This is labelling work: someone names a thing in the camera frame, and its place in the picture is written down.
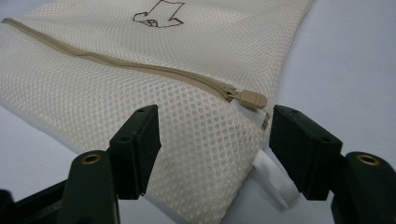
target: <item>white surface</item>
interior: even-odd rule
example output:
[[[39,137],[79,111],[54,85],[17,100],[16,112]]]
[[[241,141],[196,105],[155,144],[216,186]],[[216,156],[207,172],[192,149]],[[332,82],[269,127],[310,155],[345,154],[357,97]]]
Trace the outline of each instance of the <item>white surface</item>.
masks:
[[[23,14],[38,2],[1,1],[0,18]],[[343,154],[373,153],[393,167],[395,11],[393,0],[314,2],[291,46],[277,97],[278,104],[304,112],[340,138]],[[65,179],[75,156],[4,108],[0,109],[0,155],[0,188],[10,189],[16,200]],[[301,199],[281,212],[253,171],[223,223],[332,223],[331,198]],[[120,211],[123,223],[180,221],[146,199],[122,202]]]

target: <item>white mesh fabric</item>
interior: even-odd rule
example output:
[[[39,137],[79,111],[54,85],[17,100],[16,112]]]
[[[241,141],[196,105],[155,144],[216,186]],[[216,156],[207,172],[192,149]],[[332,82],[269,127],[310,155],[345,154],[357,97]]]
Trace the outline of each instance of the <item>white mesh fabric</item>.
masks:
[[[107,149],[136,109],[157,104],[163,147],[148,193],[190,222],[220,221],[263,145],[256,125],[187,84],[72,58],[0,28],[1,102],[81,151]]]
[[[263,93],[272,108],[281,64],[311,1],[177,0],[185,4],[175,17],[184,23],[166,28],[133,21],[159,0],[63,0],[16,20],[79,49]],[[171,16],[166,7],[156,12]]]
[[[272,106],[280,66],[310,0],[184,1],[175,16],[181,25],[133,21],[157,3],[58,1],[17,20],[79,49],[263,93]],[[0,67],[0,103],[80,152],[106,149],[136,109],[158,105],[163,148],[148,193],[193,223],[221,220],[264,144],[260,128],[205,91],[64,55],[6,24]]]

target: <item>clamp jaw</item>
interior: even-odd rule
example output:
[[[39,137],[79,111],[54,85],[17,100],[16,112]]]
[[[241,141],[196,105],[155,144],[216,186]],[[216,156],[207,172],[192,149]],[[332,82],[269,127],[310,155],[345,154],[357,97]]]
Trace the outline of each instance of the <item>clamp jaw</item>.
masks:
[[[340,154],[342,142],[312,119],[276,105],[270,148],[307,200],[334,193],[337,224],[396,223],[396,173],[381,158],[364,152]]]

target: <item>zipper slider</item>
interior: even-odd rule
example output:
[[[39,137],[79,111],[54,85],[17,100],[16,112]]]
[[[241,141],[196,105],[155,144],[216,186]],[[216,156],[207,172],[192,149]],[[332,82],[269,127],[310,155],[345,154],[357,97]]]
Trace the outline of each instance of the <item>zipper slider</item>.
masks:
[[[227,98],[236,99],[243,106],[253,108],[253,109],[263,109],[268,103],[267,98],[254,91],[242,90],[241,92],[233,89],[224,88],[223,89]]]

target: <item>zipper tape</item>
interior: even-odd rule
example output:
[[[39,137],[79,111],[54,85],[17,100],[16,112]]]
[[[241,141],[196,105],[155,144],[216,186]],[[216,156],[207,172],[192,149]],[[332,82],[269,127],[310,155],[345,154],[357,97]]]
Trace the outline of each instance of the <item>zipper tape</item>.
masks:
[[[267,98],[260,93],[247,90],[237,91],[236,88],[232,85],[215,80],[211,77],[205,77],[196,73],[183,71],[176,68],[143,63],[133,63],[109,57],[106,55],[101,55],[98,53],[88,52],[60,42],[49,35],[38,32],[24,25],[19,21],[6,18],[3,19],[2,22],[17,28],[21,32],[69,56],[84,58],[94,61],[96,63],[101,63],[113,67],[133,69],[140,72],[151,73],[154,75],[176,79],[178,81],[182,81],[197,88],[200,88],[204,91],[208,91],[228,102],[231,102],[233,99],[238,100],[241,105],[252,109],[263,109],[268,103]]]

